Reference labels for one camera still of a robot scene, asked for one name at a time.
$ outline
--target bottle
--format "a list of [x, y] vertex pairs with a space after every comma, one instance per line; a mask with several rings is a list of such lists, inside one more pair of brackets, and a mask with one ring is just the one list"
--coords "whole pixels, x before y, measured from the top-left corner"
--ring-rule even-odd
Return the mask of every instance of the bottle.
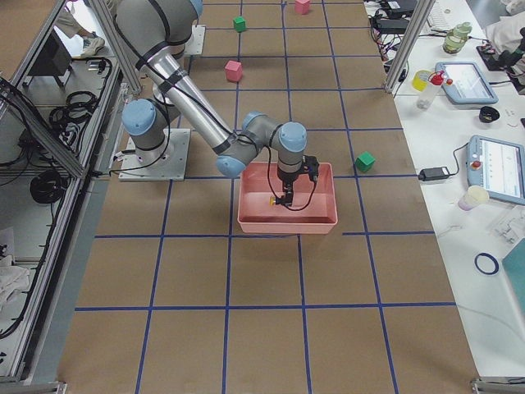
[[[441, 86], [445, 82], [443, 75], [444, 71], [438, 71], [430, 75], [429, 81], [425, 89], [420, 93], [416, 106], [420, 109], [428, 109], [434, 98], [437, 96], [437, 92], [440, 91]], [[447, 84], [451, 84], [452, 80], [447, 80]]]
[[468, 40], [468, 35], [473, 31], [470, 22], [460, 23], [446, 34], [443, 50], [447, 53], [458, 53]]

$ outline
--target shoe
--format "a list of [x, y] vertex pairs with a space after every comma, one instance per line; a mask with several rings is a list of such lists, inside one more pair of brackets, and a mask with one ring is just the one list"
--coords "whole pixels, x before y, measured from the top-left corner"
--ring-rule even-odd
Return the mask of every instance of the shoe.
[[82, 57], [95, 56], [97, 52], [106, 45], [106, 41], [104, 41], [102, 37], [98, 37], [94, 32], [93, 35], [94, 37], [92, 39], [88, 37], [84, 38], [83, 51], [80, 54]]

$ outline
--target orange object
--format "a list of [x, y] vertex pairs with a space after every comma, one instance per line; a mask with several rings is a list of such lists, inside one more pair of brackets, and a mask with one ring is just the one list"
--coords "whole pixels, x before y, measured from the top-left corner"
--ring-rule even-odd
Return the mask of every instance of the orange object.
[[[336, 193], [330, 163], [320, 163], [317, 187], [310, 205], [298, 212], [282, 205], [270, 205], [274, 197], [267, 180], [267, 163], [250, 163], [240, 175], [237, 220], [244, 232], [258, 234], [327, 234], [337, 224]], [[278, 196], [282, 183], [276, 164], [270, 165], [270, 181]], [[302, 208], [310, 197], [313, 183], [301, 175], [294, 183], [294, 204]]]

